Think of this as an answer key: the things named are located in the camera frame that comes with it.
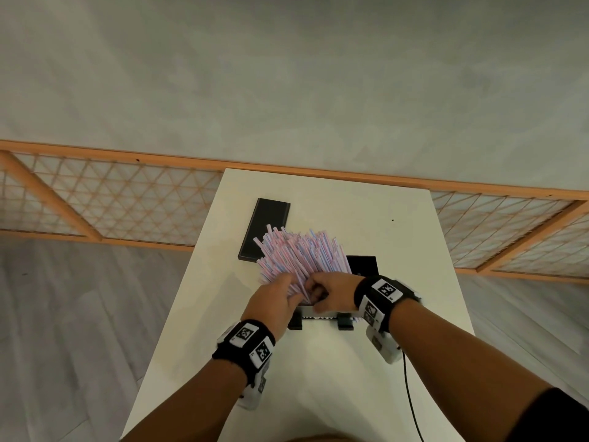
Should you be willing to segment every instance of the wristband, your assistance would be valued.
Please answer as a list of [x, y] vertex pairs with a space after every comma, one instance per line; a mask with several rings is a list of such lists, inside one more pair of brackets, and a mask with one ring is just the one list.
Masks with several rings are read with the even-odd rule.
[[225, 359], [238, 365], [247, 376], [247, 384], [254, 386], [256, 374], [270, 359], [276, 340], [261, 321], [246, 319], [230, 327], [217, 340], [213, 359]]
[[389, 318], [397, 304], [405, 299], [421, 302], [407, 285], [385, 276], [369, 276], [360, 281], [354, 292], [354, 304], [360, 315], [377, 332], [389, 331]]

